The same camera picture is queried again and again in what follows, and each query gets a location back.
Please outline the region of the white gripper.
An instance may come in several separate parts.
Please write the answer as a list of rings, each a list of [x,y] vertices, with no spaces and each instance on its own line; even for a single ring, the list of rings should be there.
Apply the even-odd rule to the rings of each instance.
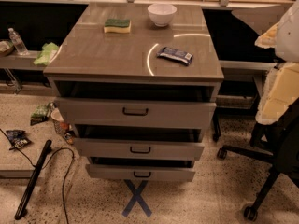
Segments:
[[[262,125],[278,121],[299,97],[299,63],[285,62],[266,76],[255,119]]]

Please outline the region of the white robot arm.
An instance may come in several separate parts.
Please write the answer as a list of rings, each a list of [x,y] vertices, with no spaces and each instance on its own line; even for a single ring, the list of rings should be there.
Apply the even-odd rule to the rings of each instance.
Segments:
[[[270,125],[299,97],[299,0],[278,23],[256,39],[255,45],[274,48],[276,56],[283,60],[267,74],[255,117],[258,123]]]

